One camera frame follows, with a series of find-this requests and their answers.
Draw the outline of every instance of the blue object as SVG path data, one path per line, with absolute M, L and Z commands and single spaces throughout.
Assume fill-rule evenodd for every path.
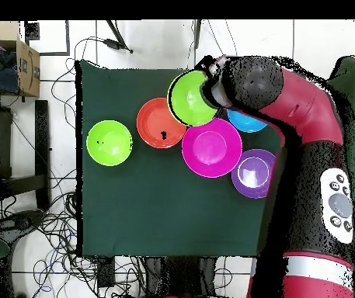
M 266 126 L 262 121 L 258 121 L 251 116 L 246 116 L 245 114 L 231 109 L 227 110 L 227 115 L 234 127 L 244 133 L 255 133 Z

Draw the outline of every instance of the cable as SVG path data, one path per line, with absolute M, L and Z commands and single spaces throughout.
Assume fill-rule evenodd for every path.
M 7 209 L 8 208 L 10 208 L 11 206 L 13 206 L 13 205 L 15 205 L 16 204 L 16 202 L 17 202 L 17 198 L 15 197 L 15 196 L 12 196 L 12 198 L 14 198 L 14 200 L 12 201 L 12 203 L 10 203 L 6 208 L 5 208 L 5 210 L 3 210 L 3 213 L 5 214 L 5 217 L 7 217 Z
M 10 104 L 10 105 L 6 105 L 6 106 L 4 106 L 4 107 L 10 107 L 11 105 L 13 105 L 15 102 L 17 102 L 19 100 L 19 95 L 17 96 L 17 98 L 14 100 L 14 101 L 12 101 L 12 103 Z
M 56 95 L 54 94 L 54 86 L 55 86 L 56 82 L 59 82 L 60 79 L 63 78 L 63 77 L 64 77 L 65 75 L 67 75 L 68 73 L 71 73 L 71 74 L 75 75 L 75 73 L 72 72 L 72 70 L 74 69 L 74 67 L 72 66 L 72 68 L 69 68 L 69 69 L 68 69 L 67 62 L 68 62 L 68 60 L 74 60 L 74 62 L 76 61 L 76 48 L 78 47 L 78 45 L 79 45 L 80 43 L 82 43 L 82 42 L 85 41 L 86 43 L 85 43 L 85 47 L 84 47 L 83 53 L 82 53 L 82 60 L 83 60 L 84 57 L 85 57 L 85 51 L 86 51 L 86 47 L 87 47 L 88 41 L 90 41 L 90 40 L 91 40 L 91 41 L 96 41 L 96 42 L 102 42 L 102 43 L 105 41 L 103 38 L 98 38 L 98 37 L 96 37 L 96 36 L 89 36 L 88 38 L 85 38 L 85 39 L 80 40 L 80 41 L 75 45 L 74 58 L 70 58 L 70 57 L 69 57 L 69 58 L 67 58 L 67 59 L 65 60 L 65 67 L 67 68 L 67 71 L 66 71 L 64 74 L 62 74 L 60 77 L 58 77 L 58 78 L 53 82 L 53 85 L 51 86 L 51 90 L 50 90 L 52 96 L 53 96 L 57 101 L 64 103 L 64 117 L 65 117 L 65 121 L 66 121 L 67 124 L 68 124 L 71 128 L 73 128 L 73 129 L 75 129 L 75 127 L 68 121 L 68 118 L 67 118 L 67 106 L 72 110 L 72 112 L 74 113 L 74 116 L 76 117 L 75 109 L 74 109 L 70 104 L 68 104 L 68 101 L 71 100 L 73 97 L 75 97 L 76 94 L 74 94 L 73 96 L 71 96 L 67 101 L 63 101 L 62 99 L 59 99 L 58 97 L 56 97 Z
M 16 123 L 16 121 L 14 121 L 12 115 L 8 112 L 6 112 L 10 118 L 12 119 L 12 122 L 16 125 L 17 129 L 19 130 L 19 132 L 23 135 L 24 139 L 28 142 L 28 144 L 32 147 L 32 149 L 37 153 L 37 155 L 39 155 L 39 157 L 42 159 L 42 161 L 44 162 L 44 164 L 49 168 L 51 174 L 54 176 L 54 179 L 56 180 L 56 182 L 58 183 L 58 179 L 56 177 L 56 175 L 53 173 L 53 170 L 51 170 L 50 165 L 44 160 L 44 158 L 42 157 L 42 155 L 37 151 L 37 149 L 31 144 L 31 142 L 28 140 L 28 138 L 26 138 L 26 136 L 24 135 L 24 133 L 21 131 L 21 129 L 19 128 L 18 124 Z M 63 194 L 61 187 L 58 185 L 58 188 L 61 191 L 61 194 Z
M 235 41 L 234 41 L 234 38 L 232 37 L 231 31 L 230 31 L 230 28 L 229 28 L 229 26 L 228 26 L 228 23 L 227 23 L 227 20 L 226 20 L 226 19 L 225 19 L 225 25 L 227 26 L 227 29 L 228 29 L 228 32 L 230 33 L 230 37 L 231 37 L 231 39 L 232 39 L 232 42 L 234 43 L 235 55 L 238 56 L 238 52 L 236 51 Z
M 68 174 L 66 174 L 63 178 L 61 178 L 60 181 L 55 186 L 53 186 L 51 189 L 55 189 L 56 187 L 58 187 L 63 180 L 65 180 L 72 172 L 75 172 L 75 171 L 76 171 L 76 169 L 72 169 Z
M 211 28 L 211 21 L 208 19 L 207 22 L 209 23 L 209 27 Z M 216 41 L 216 44 L 218 45 L 218 49 L 220 49 L 221 55 L 224 55 L 223 50 L 221 50 L 220 45 L 218 44 L 218 40 L 216 39 L 216 36 L 214 35 L 212 28 L 211 28 L 211 32 L 213 34 L 214 41 Z
M 118 23 L 117 23 L 117 21 L 115 21 L 115 27 L 117 28 L 117 31 L 118 31 L 118 33 L 120 34 L 119 29 L 118 29 Z M 128 46 L 126 45 L 126 43 L 125 43 L 124 45 L 125 45 L 125 47 L 126 47 L 125 49 L 126 49 L 126 50 L 129 50 L 129 52 L 132 54 L 133 51 L 128 48 Z

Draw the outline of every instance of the floor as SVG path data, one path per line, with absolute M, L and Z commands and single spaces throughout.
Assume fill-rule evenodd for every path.
M 65 21 L 39 21 L 40 41 L 31 42 L 31 46 L 41 53 L 64 52 Z M 83 57 L 105 68 L 192 68 L 193 67 L 193 32 L 192 20 L 137 20 L 119 21 L 118 28 L 133 54 L 125 50 L 111 50 L 102 43 L 80 40 L 90 36 L 114 39 L 106 21 L 69 21 L 69 38 L 71 57 Z M 217 57 L 221 54 L 262 55 L 294 57 L 300 65 L 314 74 L 327 78 L 336 60 L 344 55 L 355 54 L 355 21 L 353 20 L 224 20 L 203 21 L 197 61 L 204 55 Z M 52 85 L 73 65 L 66 56 L 42 56 L 40 62 L 40 99 L 49 102 L 50 111 L 50 147 L 51 170 L 57 178 L 66 176 L 75 169 L 75 131 L 65 120 L 74 125 L 74 114 L 64 103 L 51 94 Z M 54 95 L 75 108 L 75 76 L 66 74 L 54 84 Z M 12 96 L 2 97 L 2 104 L 11 105 L 16 124 L 26 138 L 34 142 L 34 98 L 25 102 Z M 16 127 L 12 127 L 12 176 L 19 177 L 34 174 L 34 150 Z M 55 186 L 56 178 L 51 179 Z M 75 172 L 61 182 L 63 192 L 75 190 Z M 60 195 L 59 189 L 52 189 L 52 198 Z M 7 206 L 12 200 L 3 203 Z M 33 193 L 18 196 L 17 203 L 11 211 L 31 210 L 36 207 Z M 62 203 L 54 204 L 52 212 L 61 212 Z M 37 290 L 38 283 L 43 283 L 44 263 L 50 261 L 52 247 L 39 232 L 33 232 L 17 244 L 12 263 L 12 277 L 16 292 L 24 292 L 30 298 Z M 117 257 L 121 266 L 130 262 L 129 258 Z M 227 258 L 226 268 L 229 272 L 216 272 L 215 285 L 225 288 L 217 289 L 220 295 L 245 298 L 248 289 L 250 258 Z M 118 270 L 118 278 L 126 279 L 129 266 Z M 224 259 L 219 258 L 217 268 L 224 267 Z M 39 291 L 37 298 L 96 298 L 86 283 L 69 278 L 62 269 L 54 270 L 47 277 L 46 289 Z M 131 288 L 131 294 L 137 292 L 137 285 Z

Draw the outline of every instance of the green bowl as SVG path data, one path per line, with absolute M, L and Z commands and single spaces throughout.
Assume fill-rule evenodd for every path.
M 89 131 L 86 147 L 95 162 L 114 166 L 129 157 L 133 140 L 130 131 L 122 123 L 104 120 L 95 124 Z
M 179 75 L 169 87 L 170 112 L 187 126 L 202 126 L 216 115 L 217 109 L 210 107 L 200 93 L 206 80 L 207 77 L 202 71 L 189 71 Z

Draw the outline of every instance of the red robot arm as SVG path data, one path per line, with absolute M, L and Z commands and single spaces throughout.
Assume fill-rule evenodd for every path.
M 282 140 L 247 297 L 353 298 L 353 205 L 331 96 L 267 57 L 205 57 L 196 69 L 209 77 L 209 103 L 262 120 Z

